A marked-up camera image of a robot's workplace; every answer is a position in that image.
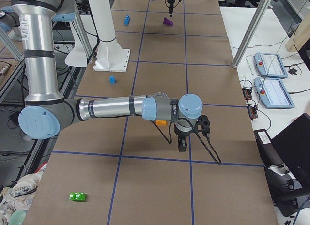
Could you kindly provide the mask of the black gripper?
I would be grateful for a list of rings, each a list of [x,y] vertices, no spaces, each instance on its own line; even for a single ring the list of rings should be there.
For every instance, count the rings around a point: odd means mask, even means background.
[[[190,136],[191,132],[183,132],[179,129],[175,129],[174,132],[177,135],[178,138],[178,150],[180,152],[187,150],[187,137]]]
[[[169,4],[169,14],[172,17],[173,16],[173,5],[175,3],[175,0],[167,0],[167,3]]]

